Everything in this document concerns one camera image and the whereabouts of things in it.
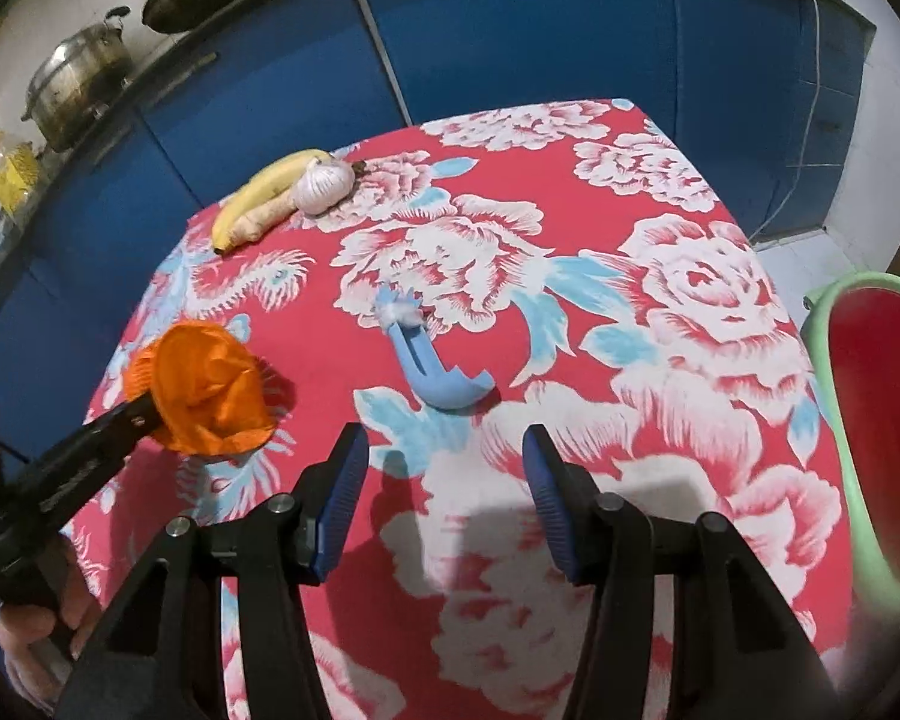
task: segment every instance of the red floral tablecloth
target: red floral tablecloth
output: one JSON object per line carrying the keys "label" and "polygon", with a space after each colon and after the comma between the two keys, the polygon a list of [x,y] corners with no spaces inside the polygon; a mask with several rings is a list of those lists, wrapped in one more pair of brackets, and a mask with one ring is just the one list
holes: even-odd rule
{"label": "red floral tablecloth", "polygon": [[[522,480],[547,425],[567,460],[650,514],[735,523],[822,653],[839,648],[850,545],[836,448],[807,355],[710,186],[627,100],[487,111],[343,149],[352,199],[221,260],[216,209],[154,274],[90,415],[135,349],[182,317],[262,361],[279,428],[222,463],[141,442],[70,534],[107,602],[175,514],[240,517],[325,459],[358,419],[373,445],[340,567],[304,591],[337,720],[557,718],[589,592],[557,574]],[[377,328],[378,284],[423,295],[437,352],[502,400],[472,416],[413,397]],[[672,586],[658,582],[646,717],[667,701]],[[231,716],[247,716],[223,597]]]}

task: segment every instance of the yellow container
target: yellow container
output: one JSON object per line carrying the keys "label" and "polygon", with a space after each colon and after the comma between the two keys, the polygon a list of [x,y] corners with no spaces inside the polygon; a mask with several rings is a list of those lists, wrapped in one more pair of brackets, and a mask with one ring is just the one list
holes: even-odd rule
{"label": "yellow container", "polygon": [[34,193],[39,180],[40,165],[31,145],[0,129],[0,204],[11,217]]}

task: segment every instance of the blue cabinet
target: blue cabinet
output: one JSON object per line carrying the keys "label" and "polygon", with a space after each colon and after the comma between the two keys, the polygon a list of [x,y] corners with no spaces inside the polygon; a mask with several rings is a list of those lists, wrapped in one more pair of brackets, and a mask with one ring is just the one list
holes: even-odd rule
{"label": "blue cabinet", "polygon": [[300,148],[403,127],[355,0],[273,0],[197,43],[141,110],[203,205]]}
{"label": "blue cabinet", "polygon": [[0,270],[0,438],[26,456],[83,423],[114,343],[22,264]]}
{"label": "blue cabinet", "polygon": [[414,122],[621,97],[673,133],[673,0],[367,1]]}
{"label": "blue cabinet", "polygon": [[677,0],[677,12],[674,138],[749,234],[773,198],[799,102],[799,0]]}
{"label": "blue cabinet", "polygon": [[113,122],[61,175],[31,222],[31,275],[113,346],[199,210],[136,118]]}
{"label": "blue cabinet", "polygon": [[[856,97],[864,73],[866,38],[872,26],[842,2],[817,0],[820,9],[821,86]],[[813,0],[800,0],[800,78],[815,83],[816,18]]]}
{"label": "blue cabinet", "polygon": [[[834,194],[837,194],[837,186],[840,185],[840,176],[843,172],[842,165],[804,167],[790,199],[773,221],[763,229],[761,236],[775,237],[820,226],[826,218],[826,212],[830,210]],[[795,167],[784,170],[773,193],[773,200],[767,212],[768,217],[783,202],[788,191],[794,186],[796,178]]]}
{"label": "blue cabinet", "polygon": [[[797,167],[800,163],[800,146],[815,91],[816,84],[807,81],[800,81],[797,86],[797,104],[794,105],[787,146],[787,167]],[[847,160],[856,118],[857,98],[821,86],[817,106],[810,119],[810,131],[803,152],[804,165],[842,165]]]}

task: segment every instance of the electric cord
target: electric cord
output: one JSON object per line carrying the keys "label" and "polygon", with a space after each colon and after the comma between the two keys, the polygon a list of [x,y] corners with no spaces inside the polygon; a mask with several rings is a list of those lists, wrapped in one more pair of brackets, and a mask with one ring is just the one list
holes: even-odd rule
{"label": "electric cord", "polygon": [[816,71],[816,79],[817,85],[813,91],[813,101],[810,103],[810,111],[807,114],[807,123],[806,127],[803,128],[803,141],[800,144],[800,156],[797,158],[797,173],[794,175],[794,183],[790,186],[790,190],[785,196],[783,196],[783,200],[780,200],[780,204],[776,206],[773,213],[771,213],[763,223],[752,232],[749,237],[746,239],[750,244],[754,242],[756,237],[766,229],[767,225],[770,224],[783,210],[784,206],[787,204],[787,201],[793,196],[794,192],[797,191],[797,185],[799,185],[800,177],[803,174],[803,156],[806,153],[807,149],[807,141],[810,139],[810,125],[813,124],[813,114],[817,109],[817,99],[820,97],[820,5],[817,3],[817,0],[813,0],[813,14],[814,14],[814,58],[815,58],[815,71]]}

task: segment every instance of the blue plastic toy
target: blue plastic toy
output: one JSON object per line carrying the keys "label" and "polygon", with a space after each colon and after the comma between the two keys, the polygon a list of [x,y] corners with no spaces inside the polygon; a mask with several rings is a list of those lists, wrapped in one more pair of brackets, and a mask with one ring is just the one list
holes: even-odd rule
{"label": "blue plastic toy", "polygon": [[381,328],[394,343],[407,384],[424,403],[442,410],[465,409],[496,386],[485,370],[470,379],[458,367],[443,367],[423,326],[418,298],[381,285],[374,307]]}

